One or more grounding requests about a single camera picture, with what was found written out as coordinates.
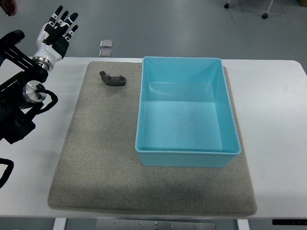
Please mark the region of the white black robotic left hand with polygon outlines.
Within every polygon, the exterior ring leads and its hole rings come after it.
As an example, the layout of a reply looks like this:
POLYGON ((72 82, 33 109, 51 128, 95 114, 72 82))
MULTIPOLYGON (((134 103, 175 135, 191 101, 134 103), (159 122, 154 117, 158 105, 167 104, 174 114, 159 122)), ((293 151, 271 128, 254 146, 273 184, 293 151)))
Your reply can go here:
POLYGON ((65 57, 71 37, 78 29, 78 25, 73 24, 78 13, 69 15, 62 10, 60 5, 43 25, 36 40, 37 51, 32 60, 47 71, 52 71, 56 62, 65 57))

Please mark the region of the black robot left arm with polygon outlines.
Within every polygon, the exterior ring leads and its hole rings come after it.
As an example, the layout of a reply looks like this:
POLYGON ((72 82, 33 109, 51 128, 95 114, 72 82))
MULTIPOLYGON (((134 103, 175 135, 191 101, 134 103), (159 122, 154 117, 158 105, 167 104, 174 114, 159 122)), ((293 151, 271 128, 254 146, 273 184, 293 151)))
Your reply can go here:
POLYGON ((43 57, 30 59, 16 44, 24 39, 21 30, 6 34, 0 40, 0 57, 22 68, 0 86, 0 137, 13 144, 35 129, 33 118, 58 102, 54 92, 43 83, 53 65, 43 57))

